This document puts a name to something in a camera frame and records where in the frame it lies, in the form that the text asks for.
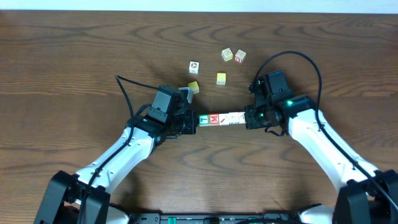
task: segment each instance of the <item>white wall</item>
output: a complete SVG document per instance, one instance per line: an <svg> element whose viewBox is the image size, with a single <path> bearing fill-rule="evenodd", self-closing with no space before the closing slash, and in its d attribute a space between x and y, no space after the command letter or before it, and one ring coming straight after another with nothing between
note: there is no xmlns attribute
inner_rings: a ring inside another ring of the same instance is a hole
<svg viewBox="0 0 398 224"><path fill-rule="evenodd" d="M398 14L398 0L0 0L0 9Z"/></svg>

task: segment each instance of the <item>toy block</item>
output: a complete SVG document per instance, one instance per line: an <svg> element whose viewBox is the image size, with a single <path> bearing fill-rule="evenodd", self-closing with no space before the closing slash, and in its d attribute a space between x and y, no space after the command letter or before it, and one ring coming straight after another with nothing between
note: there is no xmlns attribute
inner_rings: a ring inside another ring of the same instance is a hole
<svg viewBox="0 0 398 224"><path fill-rule="evenodd" d="M246 52L243 50L238 50L235 54L235 61L238 63L243 63L243 60L246 58Z"/></svg>
<svg viewBox="0 0 398 224"><path fill-rule="evenodd" d="M231 60L234 57L234 54L232 53L231 49L227 48L221 51L221 56L223 57L224 61Z"/></svg>
<svg viewBox="0 0 398 224"><path fill-rule="evenodd" d="M219 72L217 73L217 85L225 85L226 81L226 73Z"/></svg>
<svg viewBox="0 0 398 224"><path fill-rule="evenodd" d="M192 89L193 94L199 93L199 85L198 82L194 81L188 84L189 88Z"/></svg>
<svg viewBox="0 0 398 224"><path fill-rule="evenodd" d="M228 114L219 114L220 125L229 125Z"/></svg>
<svg viewBox="0 0 398 224"><path fill-rule="evenodd" d="M210 125L220 125L218 114L209 114Z"/></svg>
<svg viewBox="0 0 398 224"><path fill-rule="evenodd" d="M209 115L199 115L199 126L209 126Z"/></svg>
<svg viewBox="0 0 398 224"><path fill-rule="evenodd" d="M239 124L246 124L246 120L244 119L244 112L239 112Z"/></svg>
<svg viewBox="0 0 398 224"><path fill-rule="evenodd" d="M197 74L199 72L199 62L191 62L189 64L189 73Z"/></svg>
<svg viewBox="0 0 398 224"><path fill-rule="evenodd" d="M229 113L229 124L239 124L239 112Z"/></svg>

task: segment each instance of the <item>yellow block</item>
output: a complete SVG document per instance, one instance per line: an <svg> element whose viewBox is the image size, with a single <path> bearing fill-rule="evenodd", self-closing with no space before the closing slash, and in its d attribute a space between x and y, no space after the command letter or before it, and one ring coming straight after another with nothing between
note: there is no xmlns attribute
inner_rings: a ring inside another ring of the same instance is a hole
<svg viewBox="0 0 398 224"><path fill-rule="evenodd" d="M217 73L217 85L225 85L226 81L226 73L219 72Z"/></svg>
<svg viewBox="0 0 398 224"><path fill-rule="evenodd" d="M199 85L198 82L194 81L188 84L189 88L193 90L193 94L199 93Z"/></svg>

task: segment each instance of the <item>white cube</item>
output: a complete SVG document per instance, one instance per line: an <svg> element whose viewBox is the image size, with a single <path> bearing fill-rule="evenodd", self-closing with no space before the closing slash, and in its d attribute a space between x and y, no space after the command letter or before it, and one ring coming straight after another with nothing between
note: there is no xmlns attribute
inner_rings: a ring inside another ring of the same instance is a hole
<svg viewBox="0 0 398 224"><path fill-rule="evenodd" d="M244 119L244 112L239 112L239 124L246 124L246 120Z"/></svg>
<svg viewBox="0 0 398 224"><path fill-rule="evenodd" d="M229 114L219 114L220 125L229 125Z"/></svg>
<svg viewBox="0 0 398 224"><path fill-rule="evenodd" d="M234 57L234 54L232 53L231 49L227 48L221 52L221 56L223 57L224 61L226 62L228 60L231 60Z"/></svg>
<svg viewBox="0 0 398 224"><path fill-rule="evenodd" d="M239 124L239 112L232 112L228 114L229 124Z"/></svg>
<svg viewBox="0 0 398 224"><path fill-rule="evenodd" d="M199 72L199 62L189 63L189 73L197 74Z"/></svg>
<svg viewBox="0 0 398 224"><path fill-rule="evenodd" d="M235 62L242 63L243 60L246 58L246 52L243 50L238 50L235 54Z"/></svg>

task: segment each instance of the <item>row of blocks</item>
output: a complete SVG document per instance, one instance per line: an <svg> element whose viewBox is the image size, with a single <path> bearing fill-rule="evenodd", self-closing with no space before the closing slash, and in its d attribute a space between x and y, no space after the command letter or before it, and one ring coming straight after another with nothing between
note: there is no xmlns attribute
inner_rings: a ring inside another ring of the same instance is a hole
<svg viewBox="0 0 398 224"><path fill-rule="evenodd" d="M199 126L218 126L230 124L245 124L244 112L232 112L226 114L199 115Z"/></svg>

